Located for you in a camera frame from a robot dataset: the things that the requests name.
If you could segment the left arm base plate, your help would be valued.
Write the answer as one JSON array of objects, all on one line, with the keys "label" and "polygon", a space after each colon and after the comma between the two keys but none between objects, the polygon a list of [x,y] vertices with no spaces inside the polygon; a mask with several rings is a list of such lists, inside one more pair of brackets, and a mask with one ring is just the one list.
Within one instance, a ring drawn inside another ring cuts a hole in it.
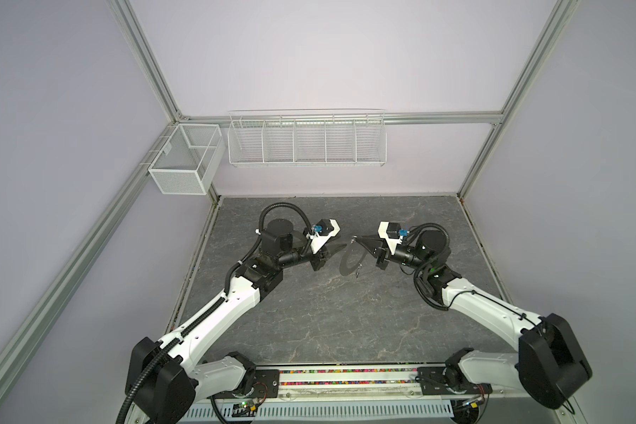
[{"label": "left arm base plate", "polygon": [[247,372],[233,391],[224,391],[216,399],[275,399],[280,389],[278,369],[256,369]]}]

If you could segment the grey perforated ring disc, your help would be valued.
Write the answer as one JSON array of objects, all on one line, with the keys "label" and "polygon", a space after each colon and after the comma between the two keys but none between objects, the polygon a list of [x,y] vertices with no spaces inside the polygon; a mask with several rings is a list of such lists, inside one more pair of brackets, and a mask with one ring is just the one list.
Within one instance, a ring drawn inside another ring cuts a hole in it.
[{"label": "grey perforated ring disc", "polygon": [[339,264],[339,272],[342,277],[355,275],[355,270],[359,264],[363,264],[368,254],[353,240],[346,248]]}]

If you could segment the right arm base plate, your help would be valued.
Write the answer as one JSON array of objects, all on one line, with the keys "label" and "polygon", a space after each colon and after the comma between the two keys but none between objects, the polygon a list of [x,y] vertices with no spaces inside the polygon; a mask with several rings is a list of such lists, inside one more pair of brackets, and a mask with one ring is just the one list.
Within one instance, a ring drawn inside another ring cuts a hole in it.
[{"label": "right arm base plate", "polygon": [[458,367],[417,367],[415,382],[423,395],[488,395],[493,392],[488,383],[471,383]]}]

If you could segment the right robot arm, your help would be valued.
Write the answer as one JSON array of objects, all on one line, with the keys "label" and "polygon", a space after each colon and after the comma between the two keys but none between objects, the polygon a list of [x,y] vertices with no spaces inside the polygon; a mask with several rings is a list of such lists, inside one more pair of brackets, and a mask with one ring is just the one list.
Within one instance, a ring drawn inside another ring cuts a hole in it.
[{"label": "right robot arm", "polygon": [[447,263],[451,242],[443,226],[420,224],[405,230],[382,222],[375,235],[353,242],[376,260],[381,270],[395,263],[410,268],[415,291],[441,312],[456,311],[490,330],[511,353],[463,348],[448,358],[436,378],[453,393],[483,384],[525,392],[549,409],[564,406],[593,376],[572,326],[558,314],[542,316],[483,291]]}]

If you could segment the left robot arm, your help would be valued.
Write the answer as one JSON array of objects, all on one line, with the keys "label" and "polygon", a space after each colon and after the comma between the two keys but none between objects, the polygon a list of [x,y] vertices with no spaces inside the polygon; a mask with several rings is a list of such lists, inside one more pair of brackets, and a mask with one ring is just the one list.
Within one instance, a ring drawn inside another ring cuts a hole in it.
[{"label": "left robot arm", "polygon": [[150,423],[176,423],[199,400],[252,391],[256,365],[246,356],[234,352],[208,363],[203,356],[279,285],[285,269],[303,263],[322,268],[340,227],[334,219],[313,224],[300,207],[281,201],[261,211],[255,233],[252,247],[227,271],[220,293],[159,339],[145,337],[134,346],[118,423],[126,422],[132,406]]}]

